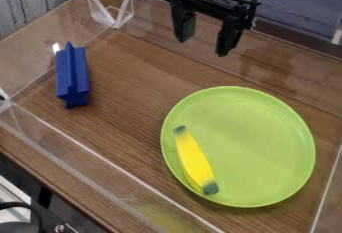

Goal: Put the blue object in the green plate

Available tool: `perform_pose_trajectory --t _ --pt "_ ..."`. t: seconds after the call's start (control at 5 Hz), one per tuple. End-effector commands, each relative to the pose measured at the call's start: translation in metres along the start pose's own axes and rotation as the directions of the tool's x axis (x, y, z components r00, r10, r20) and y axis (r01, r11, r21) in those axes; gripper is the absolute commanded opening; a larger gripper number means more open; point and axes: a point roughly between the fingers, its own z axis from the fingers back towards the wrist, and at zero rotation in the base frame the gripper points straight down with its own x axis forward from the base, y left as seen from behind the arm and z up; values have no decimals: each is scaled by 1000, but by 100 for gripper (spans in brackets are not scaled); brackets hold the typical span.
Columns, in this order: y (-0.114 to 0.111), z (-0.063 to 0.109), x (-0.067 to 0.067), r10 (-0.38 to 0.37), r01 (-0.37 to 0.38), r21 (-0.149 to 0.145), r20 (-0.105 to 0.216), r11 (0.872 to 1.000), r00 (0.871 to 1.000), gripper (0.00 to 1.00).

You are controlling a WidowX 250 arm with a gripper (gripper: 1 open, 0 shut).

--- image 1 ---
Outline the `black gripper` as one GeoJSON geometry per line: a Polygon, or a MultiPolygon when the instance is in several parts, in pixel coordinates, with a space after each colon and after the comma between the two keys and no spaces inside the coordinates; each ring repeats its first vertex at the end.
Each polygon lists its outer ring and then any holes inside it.
{"type": "Polygon", "coordinates": [[[255,14],[261,0],[169,1],[171,6],[174,34],[179,42],[186,42],[194,36],[197,12],[213,18],[225,19],[217,38],[215,53],[219,57],[225,57],[237,47],[243,28],[253,29],[255,27],[255,14]]]}

